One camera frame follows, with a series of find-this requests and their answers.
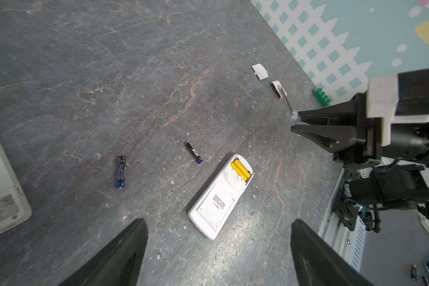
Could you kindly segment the white battery cover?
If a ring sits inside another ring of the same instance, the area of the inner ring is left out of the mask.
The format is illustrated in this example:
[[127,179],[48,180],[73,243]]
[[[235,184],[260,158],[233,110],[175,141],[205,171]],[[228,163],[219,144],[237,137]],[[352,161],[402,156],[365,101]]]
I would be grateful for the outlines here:
[[285,89],[283,88],[280,81],[272,81],[271,87],[273,88],[273,90],[275,91],[275,93],[279,99],[287,96],[287,93],[286,93]]
[[258,80],[262,81],[269,77],[268,72],[262,64],[254,64],[251,68],[253,69],[254,74],[257,76]]

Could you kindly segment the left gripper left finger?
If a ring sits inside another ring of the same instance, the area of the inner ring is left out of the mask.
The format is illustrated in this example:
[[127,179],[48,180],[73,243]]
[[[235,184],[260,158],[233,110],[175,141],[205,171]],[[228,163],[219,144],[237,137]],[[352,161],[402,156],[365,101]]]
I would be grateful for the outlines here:
[[61,285],[135,286],[147,242],[147,224],[136,219]]

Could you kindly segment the black AAA battery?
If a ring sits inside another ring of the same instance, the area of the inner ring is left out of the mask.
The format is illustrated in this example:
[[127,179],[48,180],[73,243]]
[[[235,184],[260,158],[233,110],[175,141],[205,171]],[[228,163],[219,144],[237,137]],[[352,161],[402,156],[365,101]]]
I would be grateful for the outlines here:
[[116,188],[123,188],[125,186],[125,168],[126,157],[118,157],[117,175],[116,175]]
[[197,164],[203,163],[203,159],[190,143],[185,143],[185,147],[188,149],[189,153],[194,157],[194,160],[197,162]]

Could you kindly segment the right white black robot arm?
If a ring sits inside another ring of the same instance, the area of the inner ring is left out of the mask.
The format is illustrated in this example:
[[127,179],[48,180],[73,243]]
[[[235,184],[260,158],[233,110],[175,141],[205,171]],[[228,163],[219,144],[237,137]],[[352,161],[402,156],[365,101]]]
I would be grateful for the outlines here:
[[347,170],[332,211],[350,231],[362,219],[380,232],[380,212],[413,210],[429,201],[422,171],[429,167],[429,123],[394,123],[382,145],[383,124],[367,116],[367,94],[319,110],[293,112],[291,131],[333,155]]

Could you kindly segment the white air conditioner remote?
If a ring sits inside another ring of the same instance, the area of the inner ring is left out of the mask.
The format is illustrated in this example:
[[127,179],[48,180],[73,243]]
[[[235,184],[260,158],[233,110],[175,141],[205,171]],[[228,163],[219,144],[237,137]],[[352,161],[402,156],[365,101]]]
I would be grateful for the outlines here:
[[[250,172],[247,182],[231,167],[236,159]],[[191,222],[205,237],[216,239],[254,175],[251,165],[239,154],[233,155],[218,172],[188,212]]]

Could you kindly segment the white remote with green buttons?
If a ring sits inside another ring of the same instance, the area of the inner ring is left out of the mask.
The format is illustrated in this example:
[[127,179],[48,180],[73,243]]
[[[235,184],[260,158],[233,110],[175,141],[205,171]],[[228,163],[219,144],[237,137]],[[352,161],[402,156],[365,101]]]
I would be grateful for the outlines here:
[[32,215],[28,199],[0,143],[0,234]]

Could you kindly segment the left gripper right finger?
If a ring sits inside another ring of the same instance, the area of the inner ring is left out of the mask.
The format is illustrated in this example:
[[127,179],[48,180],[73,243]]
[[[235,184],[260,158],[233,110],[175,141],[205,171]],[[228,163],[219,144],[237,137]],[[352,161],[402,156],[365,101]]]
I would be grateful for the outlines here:
[[291,252],[300,286],[370,286],[303,220],[291,225]]

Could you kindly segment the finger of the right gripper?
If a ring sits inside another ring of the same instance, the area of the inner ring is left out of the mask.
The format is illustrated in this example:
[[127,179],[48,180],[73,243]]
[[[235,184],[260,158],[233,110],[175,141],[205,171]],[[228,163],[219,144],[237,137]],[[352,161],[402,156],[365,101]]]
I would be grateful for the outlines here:
[[357,114],[356,100],[317,110],[298,112],[301,120],[310,125],[354,125],[357,121]]
[[305,137],[330,153],[348,149],[357,142],[354,126],[294,125],[291,131]]

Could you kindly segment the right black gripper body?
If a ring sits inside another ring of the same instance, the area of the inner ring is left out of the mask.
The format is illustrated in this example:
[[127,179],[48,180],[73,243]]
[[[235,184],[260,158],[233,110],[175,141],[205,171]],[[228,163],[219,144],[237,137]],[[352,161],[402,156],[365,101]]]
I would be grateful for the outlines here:
[[344,168],[370,168],[380,164],[381,120],[367,117],[367,94],[357,93],[351,100],[336,104],[336,126],[342,131],[348,146],[335,152],[333,159]]

